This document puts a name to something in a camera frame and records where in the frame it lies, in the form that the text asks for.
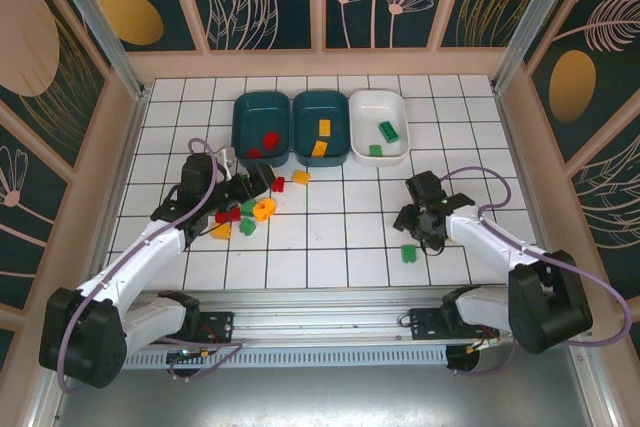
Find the green block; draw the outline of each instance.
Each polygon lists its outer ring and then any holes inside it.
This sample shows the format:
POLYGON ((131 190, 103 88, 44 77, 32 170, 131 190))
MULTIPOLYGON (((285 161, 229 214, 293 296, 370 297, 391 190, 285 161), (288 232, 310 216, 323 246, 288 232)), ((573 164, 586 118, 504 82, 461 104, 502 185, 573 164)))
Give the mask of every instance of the green block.
POLYGON ((373 144, 369 146, 369 155, 371 157, 382 157, 382 146, 373 144))
POLYGON ((242 219, 240 221, 240 232, 247 237, 253 234, 256 230, 256 223, 251 219, 242 219))
POLYGON ((403 245, 400 250, 402 252, 402 262, 405 264, 413 264, 418 260, 415 245, 403 245))
POLYGON ((251 199, 240 206, 240 213, 245 217, 253 217, 253 207, 256 205, 256 199, 251 199))
POLYGON ((387 143, 391 144, 393 142, 397 142, 399 137, 397 132, 391 125, 391 122, 383 122, 378 126, 378 128, 380 129, 380 132, 382 133, 382 136, 384 137, 384 140, 387 141, 387 143))

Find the rectangular bowl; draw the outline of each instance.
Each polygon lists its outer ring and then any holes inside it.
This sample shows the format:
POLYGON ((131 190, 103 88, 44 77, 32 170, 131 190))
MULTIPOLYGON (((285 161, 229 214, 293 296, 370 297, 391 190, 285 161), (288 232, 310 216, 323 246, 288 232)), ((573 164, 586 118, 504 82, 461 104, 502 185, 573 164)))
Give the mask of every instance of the rectangular bowl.
POLYGON ((310 90, 293 99, 293 151, 307 167, 335 167, 347 160, 349 101, 336 90, 310 90), (320 120, 331 121, 331 135, 320 137, 320 120), (327 142, 324 157, 311 157, 317 140, 327 142))
POLYGON ((249 92, 238 97, 233 104, 231 145, 236 149, 238 161, 248 167, 257 163, 280 167, 289 158, 291 110, 289 98, 281 92, 249 92), (267 150, 263 139, 269 132, 280 136, 275 150, 267 150), (247 154, 257 149, 260 159, 249 159, 247 154))
POLYGON ((361 90, 349 100, 351 149, 356 162, 372 167, 392 167, 409 154, 409 124, 404 100, 386 90, 361 90), (391 122, 398 140, 387 143, 380 132, 383 122, 391 122), (382 146, 382 157, 369 155, 370 145, 382 146))

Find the small plastic block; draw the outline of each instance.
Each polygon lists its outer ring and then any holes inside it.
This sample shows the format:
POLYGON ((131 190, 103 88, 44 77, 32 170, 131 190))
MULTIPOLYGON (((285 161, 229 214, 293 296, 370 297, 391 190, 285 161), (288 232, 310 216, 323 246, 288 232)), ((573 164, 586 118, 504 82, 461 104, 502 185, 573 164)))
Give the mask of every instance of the small plastic block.
POLYGON ((272 192, 284 192, 284 177, 278 177, 271 186, 272 192))
POLYGON ((316 145, 313 146, 313 152, 311 152, 311 157, 324 157, 324 154, 327 152, 327 143, 322 140, 316 140, 316 145))
POLYGON ((276 203, 273 199, 262 199, 253 207, 253 216, 258 222, 264 222, 276 213, 276 203))
POLYGON ((262 139, 262 145, 266 150, 276 150, 280 143, 280 136, 275 132, 267 132, 267 135, 262 139))
POLYGON ((402 262, 405 264, 413 264, 418 259, 415 245, 403 245, 400 251, 402 252, 402 262))
POLYGON ((253 208, 256 205, 256 199, 251 199, 240 206, 240 213, 245 217, 253 217, 253 208))
POLYGON ((231 212, 217 212, 216 213, 216 222, 219 224, 224 224, 229 221, 229 214, 231 214, 231 222, 238 222, 240 220, 240 209, 238 207, 234 207, 231 209, 231 212))
POLYGON ((229 224, 216 224, 213 226, 213 230, 211 231, 211 237, 219 240, 229 240, 231 238, 231 225, 229 224))
POLYGON ((260 152, 258 149, 251 149, 249 152, 247 152, 247 159, 261 159, 262 158, 262 152, 260 152))
POLYGON ((369 155, 371 157, 382 157, 382 146, 378 144, 372 144, 369 146, 369 155))
POLYGON ((296 184, 308 185, 310 180, 311 180, 311 174, 307 172, 296 170, 293 173, 293 181, 296 184))
POLYGON ((382 122, 378 126, 378 128, 380 129, 380 132, 382 133, 382 136, 384 137, 384 140, 387 141, 387 143, 391 144, 398 140, 398 134, 391 125, 391 122, 382 122))
POLYGON ((256 223, 251 219, 242 219, 240 221, 240 232, 247 237, 253 234, 256 230, 256 223))
POLYGON ((327 119, 321 119, 318 122, 318 136, 319 137, 331 137, 331 121, 327 119))

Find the white bowl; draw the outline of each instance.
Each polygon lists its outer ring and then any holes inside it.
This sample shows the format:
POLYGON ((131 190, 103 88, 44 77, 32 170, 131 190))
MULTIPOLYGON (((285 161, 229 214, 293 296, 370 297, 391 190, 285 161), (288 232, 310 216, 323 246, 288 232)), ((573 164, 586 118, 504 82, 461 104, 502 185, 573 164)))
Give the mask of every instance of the white bowl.
POLYGON ((373 167, 392 167, 409 154, 409 124, 404 100, 387 90, 361 90, 349 99, 351 150, 359 164, 373 167), (398 140, 389 144, 379 125, 391 122, 398 140), (382 147, 382 157, 369 155, 369 146, 382 147))

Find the white tile floor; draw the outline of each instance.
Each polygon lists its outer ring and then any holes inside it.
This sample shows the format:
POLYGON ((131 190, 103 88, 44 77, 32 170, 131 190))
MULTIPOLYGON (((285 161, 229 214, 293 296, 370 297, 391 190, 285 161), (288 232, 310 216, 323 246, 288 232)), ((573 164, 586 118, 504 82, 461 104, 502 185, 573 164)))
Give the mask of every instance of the white tile floor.
MULTIPOLYGON (((155 83, 110 248, 110 260, 144 229, 148 216, 180 179, 192 137, 214 148, 231 139, 233 101, 244 92, 277 89, 294 98, 306 89, 336 89, 350 96, 380 88, 405 98, 411 154, 396 167, 344 165, 308 169, 308 187, 290 182, 305 170, 292 153, 276 169, 287 179, 274 193, 277 213, 251 237, 233 226, 230 241, 205 236, 162 269, 150 290, 403 287, 502 282, 463 247, 404 264, 400 249, 414 244, 393 229, 397 212, 410 201, 404 181, 432 170, 438 176, 483 165, 509 178, 513 197, 495 213, 497 222, 534 243, 516 171, 507 148, 491 87, 485 76, 343 76, 162 79, 155 83)), ((504 199, 503 186, 482 172, 444 183, 478 204, 504 199)))

